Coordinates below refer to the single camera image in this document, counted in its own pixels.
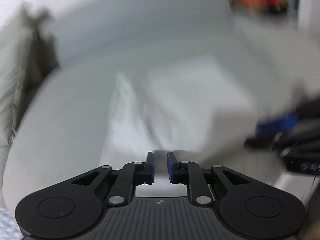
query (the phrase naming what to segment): circular cap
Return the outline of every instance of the circular cap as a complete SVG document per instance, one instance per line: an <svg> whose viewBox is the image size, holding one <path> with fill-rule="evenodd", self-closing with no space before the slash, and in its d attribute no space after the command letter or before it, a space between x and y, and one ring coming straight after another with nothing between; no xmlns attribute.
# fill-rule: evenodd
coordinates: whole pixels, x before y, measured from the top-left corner
<svg viewBox="0 0 320 240"><path fill-rule="evenodd" d="M52 197L42 201L38 211L47 218L62 218L71 214L75 207L76 204L69 198Z"/></svg>
<svg viewBox="0 0 320 240"><path fill-rule="evenodd" d="M295 196L260 182L229 185L218 201L221 220L246 239L284 239L302 226L305 208Z"/></svg>
<svg viewBox="0 0 320 240"><path fill-rule="evenodd" d="M124 198L121 196L113 196L109 198L109 202L112 204L120 204L124 201Z"/></svg>
<svg viewBox="0 0 320 240"><path fill-rule="evenodd" d="M86 187L58 184L26 196L17 205L15 215L21 231L35 239L54 240L89 230L102 212L101 201Z"/></svg>
<svg viewBox="0 0 320 240"><path fill-rule="evenodd" d="M211 202L211 198L209 198L207 196L199 196L196 198L196 201L199 204L209 204Z"/></svg>
<svg viewBox="0 0 320 240"><path fill-rule="evenodd" d="M282 212L282 204L271 197L254 197L245 203L246 209L257 217L271 218Z"/></svg>

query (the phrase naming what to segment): white pillow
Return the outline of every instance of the white pillow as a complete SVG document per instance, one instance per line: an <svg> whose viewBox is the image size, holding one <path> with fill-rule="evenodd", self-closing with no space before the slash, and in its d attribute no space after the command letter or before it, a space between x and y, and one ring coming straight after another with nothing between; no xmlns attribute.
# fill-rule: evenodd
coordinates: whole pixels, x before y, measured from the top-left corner
<svg viewBox="0 0 320 240"><path fill-rule="evenodd" d="M141 80L134 88L125 76L117 76L101 165L120 169L144 161L148 151L163 150L158 159L175 151L180 160L203 168L223 164L273 184L282 169L279 161L243 150L262 112L212 57L153 69ZM156 178L164 175L163 166L156 169ZM168 191L168 179L160 180L158 188Z"/></svg>

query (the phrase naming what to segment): ribbed black surface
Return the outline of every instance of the ribbed black surface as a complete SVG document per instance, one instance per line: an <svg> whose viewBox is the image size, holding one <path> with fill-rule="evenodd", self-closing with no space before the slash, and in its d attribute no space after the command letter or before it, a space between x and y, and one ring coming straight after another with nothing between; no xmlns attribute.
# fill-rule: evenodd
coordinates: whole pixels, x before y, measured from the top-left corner
<svg viewBox="0 0 320 240"><path fill-rule="evenodd" d="M87 240L233 240L209 208L186 197L135 197L131 204L108 210L102 222L78 239Z"/></svg>

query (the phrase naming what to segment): white wall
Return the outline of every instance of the white wall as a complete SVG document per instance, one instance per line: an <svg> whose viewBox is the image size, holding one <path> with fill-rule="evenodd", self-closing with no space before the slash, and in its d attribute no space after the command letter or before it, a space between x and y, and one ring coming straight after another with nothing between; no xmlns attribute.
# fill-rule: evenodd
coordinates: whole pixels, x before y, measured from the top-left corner
<svg viewBox="0 0 320 240"><path fill-rule="evenodd" d="M298 27L320 41L320 0L300 0Z"/></svg>

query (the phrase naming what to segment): black device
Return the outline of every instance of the black device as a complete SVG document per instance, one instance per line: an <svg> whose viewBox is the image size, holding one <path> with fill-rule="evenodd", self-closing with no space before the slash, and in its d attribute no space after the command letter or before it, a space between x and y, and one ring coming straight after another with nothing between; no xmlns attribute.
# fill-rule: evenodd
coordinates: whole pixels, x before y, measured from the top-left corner
<svg viewBox="0 0 320 240"><path fill-rule="evenodd" d="M221 165L202 169L167 155L183 197L135 197L154 181L153 153L121 170L104 165L26 196L16 220L32 239L242 240L294 237L305 208L295 196Z"/></svg>
<svg viewBox="0 0 320 240"><path fill-rule="evenodd" d="M256 134L244 146L275 152L288 171L320 175L320 97L280 117L258 121Z"/></svg>

